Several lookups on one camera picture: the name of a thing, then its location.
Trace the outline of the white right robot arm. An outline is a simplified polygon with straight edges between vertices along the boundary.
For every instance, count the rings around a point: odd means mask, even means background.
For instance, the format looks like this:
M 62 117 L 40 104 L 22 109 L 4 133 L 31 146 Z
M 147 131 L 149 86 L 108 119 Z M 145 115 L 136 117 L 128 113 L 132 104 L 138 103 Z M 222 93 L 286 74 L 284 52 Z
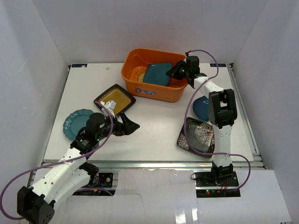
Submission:
M 233 175 L 230 137 L 237 118 L 235 92 L 219 87 L 205 74 L 200 73 L 199 58 L 188 53 L 186 59 L 178 61 L 166 74 L 177 80 L 185 78 L 192 88 L 208 98 L 208 118 L 213 125 L 215 142 L 211 181 L 216 186 L 222 186 Z

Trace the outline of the dark teal square plate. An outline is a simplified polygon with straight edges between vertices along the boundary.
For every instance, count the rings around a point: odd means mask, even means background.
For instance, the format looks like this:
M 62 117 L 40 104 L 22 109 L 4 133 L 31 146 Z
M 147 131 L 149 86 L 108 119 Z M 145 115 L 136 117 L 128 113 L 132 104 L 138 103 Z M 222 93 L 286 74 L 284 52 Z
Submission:
M 166 74 L 172 68 L 172 63 L 149 64 L 143 82 L 148 84 L 167 86 L 171 77 Z

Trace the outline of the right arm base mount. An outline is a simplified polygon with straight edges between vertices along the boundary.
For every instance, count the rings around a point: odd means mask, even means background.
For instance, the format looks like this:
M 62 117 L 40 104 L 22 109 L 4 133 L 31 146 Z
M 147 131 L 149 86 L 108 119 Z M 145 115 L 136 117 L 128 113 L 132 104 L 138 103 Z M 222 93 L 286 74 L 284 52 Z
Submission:
M 233 165 L 212 168 L 207 172 L 194 172 L 190 178 L 195 181 L 197 198 L 240 197 L 239 182 Z

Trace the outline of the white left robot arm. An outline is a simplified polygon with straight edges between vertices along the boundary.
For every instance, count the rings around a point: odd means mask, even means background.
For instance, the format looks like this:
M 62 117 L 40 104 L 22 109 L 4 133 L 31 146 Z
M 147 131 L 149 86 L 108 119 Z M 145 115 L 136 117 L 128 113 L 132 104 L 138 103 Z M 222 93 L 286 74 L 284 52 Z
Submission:
M 31 187 L 17 194 L 17 213 L 31 224 L 47 224 L 59 203 L 84 186 L 93 187 L 99 180 L 99 169 L 87 162 L 101 140 L 110 135 L 130 135 L 140 125 L 120 113 L 121 121 L 102 113 L 93 113 L 70 144 L 59 163 Z

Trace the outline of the small yellow square dish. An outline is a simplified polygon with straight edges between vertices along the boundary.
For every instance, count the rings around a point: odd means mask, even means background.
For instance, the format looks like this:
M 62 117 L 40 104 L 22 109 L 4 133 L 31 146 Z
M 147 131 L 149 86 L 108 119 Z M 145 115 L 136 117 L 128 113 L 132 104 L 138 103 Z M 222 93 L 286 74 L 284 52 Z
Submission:
M 145 73 L 142 73 L 140 76 L 139 76 L 139 78 L 138 78 L 138 82 L 143 82 L 143 80 L 144 80 L 144 76 L 145 76 Z

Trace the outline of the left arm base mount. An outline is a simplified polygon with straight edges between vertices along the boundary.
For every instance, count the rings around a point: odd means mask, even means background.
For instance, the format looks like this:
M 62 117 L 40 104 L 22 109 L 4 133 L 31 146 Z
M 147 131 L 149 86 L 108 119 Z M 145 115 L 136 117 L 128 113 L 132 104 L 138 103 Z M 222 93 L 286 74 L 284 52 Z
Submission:
M 104 188 L 112 187 L 113 173 L 100 172 L 97 166 L 88 162 L 81 165 L 79 169 L 86 171 L 89 175 L 89 182 L 81 188 L 85 190 L 78 190 L 79 195 L 87 192 L 91 193 L 91 191 L 94 195 L 99 195 L 102 191 L 104 191 Z

